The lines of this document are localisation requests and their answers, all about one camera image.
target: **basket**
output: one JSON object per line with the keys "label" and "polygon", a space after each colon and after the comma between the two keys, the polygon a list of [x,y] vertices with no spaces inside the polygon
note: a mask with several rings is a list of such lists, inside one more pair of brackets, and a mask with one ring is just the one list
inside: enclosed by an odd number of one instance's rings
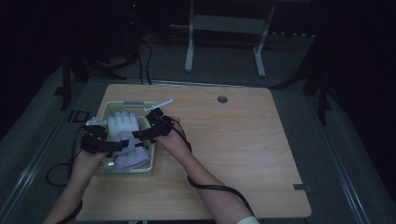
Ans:
{"label": "basket", "polygon": [[[110,101],[107,102],[105,106],[104,113],[99,120],[106,120],[108,117],[114,116],[116,112],[127,111],[128,113],[134,112],[136,114],[137,122],[139,125],[139,130],[145,130],[150,128],[149,122],[146,119],[146,115],[148,112],[144,111],[144,107],[149,107],[150,105],[155,104],[156,102],[144,102],[144,101]],[[126,175],[126,176],[149,176],[152,175],[152,167],[154,164],[154,148],[155,143],[151,143],[149,140],[144,140],[143,145],[146,149],[148,149],[150,155],[150,165],[148,168],[144,169],[123,169],[118,170],[115,168],[114,164],[114,156],[111,158],[104,158],[103,163],[104,167],[99,169],[97,172],[98,175]]]}

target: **wire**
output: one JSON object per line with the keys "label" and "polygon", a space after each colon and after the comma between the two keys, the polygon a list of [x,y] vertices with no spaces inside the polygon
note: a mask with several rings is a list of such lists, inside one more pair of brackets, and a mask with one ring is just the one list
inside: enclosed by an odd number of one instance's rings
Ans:
{"label": "wire", "polygon": [[140,57],[140,54],[139,54],[139,57],[138,57],[138,59],[139,59],[139,64],[140,64],[140,66],[139,66],[139,78],[140,78],[140,84],[142,84],[143,85],[143,77],[142,77],[142,58]]}
{"label": "wire", "polygon": [[[170,35],[169,38],[174,38],[174,37],[177,37],[179,35],[183,35],[184,33],[187,33],[189,30],[190,30],[190,28],[185,28],[182,31],[179,31],[179,32],[177,32],[177,33],[175,33],[173,35]],[[163,38],[158,37],[156,35],[156,33],[151,33],[149,35],[146,35],[142,39],[144,41],[148,41],[148,42],[151,42],[151,43],[162,43],[162,42],[165,41]]]}
{"label": "wire", "polygon": [[149,77],[149,62],[151,61],[152,48],[151,48],[151,46],[150,46],[149,44],[147,44],[147,43],[144,42],[144,41],[142,42],[142,44],[145,45],[145,46],[147,46],[148,49],[149,49],[148,63],[147,63],[147,65],[146,65],[146,76],[147,76],[148,84],[149,84],[149,85],[152,85],[151,78]]}
{"label": "wire", "polygon": [[[165,120],[162,119],[162,118],[156,117],[156,119],[159,119],[160,121],[164,122],[165,125],[168,125],[168,124],[169,124],[168,122],[165,122]],[[186,145],[187,145],[187,147],[189,148],[189,150],[192,152],[191,144],[190,144],[190,142],[187,140],[187,137],[186,137],[186,134],[185,134],[185,132],[184,132],[184,130],[183,130],[183,127],[180,125],[180,123],[179,123],[177,120],[172,119],[172,118],[170,118],[170,119],[171,119],[173,122],[175,122],[175,123],[180,127],[181,132],[180,132],[178,129],[176,129],[174,126],[172,126],[172,129],[173,129],[174,131],[176,131],[176,133],[183,139],[183,141],[186,143]],[[237,189],[233,189],[233,188],[231,188],[231,187],[222,186],[222,185],[201,185],[201,184],[197,184],[197,183],[195,183],[188,175],[187,175],[187,179],[188,179],[190,185],[192,185],[193,187],[195,187],[195,188],[197,188],[197,189],[223,190],[223,191],[228,191],[228,192],[233,193],[234,195],[236,195],[236,196],[242,201],[242,203],[245,205],[245,207],[246,207],[247,210],[251,213],[251,215],[255,216],[254,213],[253,213],[253,210],[252,210],[251,207],[250,207],[250,204],[248,203],[248,200],[247,200],[247,199],[244,197],[244,195],[243,195],[241,192],[239,192]]]}
{"label": "wire", "polygon": [[82,151],[82,149],[75,155],[75,150],[76,150],[76,142],[78,139],[78,135],[79,132],[85,127],[85,125],[81,125],[78,127],[78,129],[75,132],[75,136],[73,139],[73,144],[72,144],[72,148],[71,148],[71,154],[70,154],[70,158],[69,158],[69,162],[60,162],[55,164],[54,166],[52,166],[51,168],[48,169],[47,173],[46,173],[46,180],[47,182],[53,186],[53,187],[58,187],[58,188],[62,188],[65,187],[66,184],[58,184],[58,183],[54,183],[50,180],[50,174],[53,170],[55,170],[56,168],[60,167],[60,166],[67,166],[67,177],[70,178],[72,172],[73,172],[73,162],[76,159],[76,157],[79,155],[79,153]]}

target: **metal stand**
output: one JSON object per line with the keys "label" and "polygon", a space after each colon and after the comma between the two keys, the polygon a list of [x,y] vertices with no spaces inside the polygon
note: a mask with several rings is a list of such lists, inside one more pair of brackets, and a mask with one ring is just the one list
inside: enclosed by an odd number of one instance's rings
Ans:
{"label": "metal stand", "polygon": [[62,96],[63,103],[62,109],[66,110],[69,102],[71,100],[71,73],[73,71],[77,81],[88,81],[90,75],[86,70],[86,64],[90,67],[99,70],[102,74],[111,77],[112,79],[117,80],[125,80],[126,77],[121,77],[114,72],[112,72],[109,68],[106,68],[96,62],[95,60],[85,56],[84,54],[78,52],[72,52],[71,50],[67,50],[64,55],[63,60],[63,86],[62,86]]}
{"label": "metal stand", "polygon": [[185,65],[186,72],[192,71],[192,60],[194,56],[194,30],[208,30],[260,35],[260,42],[253,48],[253,53],[259,77],[265,76],[264,65],[262,64],[262,47],[264,45],[265,37],[268,35],[275,7],[271,7],[266,20],[257,20],[194,14],[194,0],[190,0],[190,3],[190,30]]}

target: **table top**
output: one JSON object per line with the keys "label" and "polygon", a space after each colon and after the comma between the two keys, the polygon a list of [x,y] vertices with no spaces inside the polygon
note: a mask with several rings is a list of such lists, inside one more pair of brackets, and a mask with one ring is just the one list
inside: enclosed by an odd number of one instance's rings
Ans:
{"label": "table top", "polygon": [[[228,102],[218,101],[226,96]],[[238,189],[256,217],[308,217],[311,208],[276,106],[267,89],[208,86],[109,85],[106,102],[165,101],[181,119],[195,157],[219,180]],[[152,176],[94,176],[78,220],[212,218],[181,165],[160,146]]]}

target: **table leg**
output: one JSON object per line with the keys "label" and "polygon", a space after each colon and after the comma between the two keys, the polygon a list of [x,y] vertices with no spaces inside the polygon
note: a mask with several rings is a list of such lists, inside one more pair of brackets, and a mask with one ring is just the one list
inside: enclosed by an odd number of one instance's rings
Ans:
{"label": "table leg", "polygon": [[265,77],[264,65],[262,64],[262,47],[264,45],[265,37],[267,37],[268,35],[268,30],[270,28],[271,20],[274,16],[275,8],[276,7],[271,7],[264,28],[262,29],[260,43],[257,47],[253,48],[254,59],[256,60],[257,72],[259,74],[259,77]]}
{"label": "table leg", "polygon": [[194,0],[190,0],[190,26],[189,26],[189,45],[187,46],[186,65],[184,70],[190,72],[192,70],[192,59],[194,57]]}

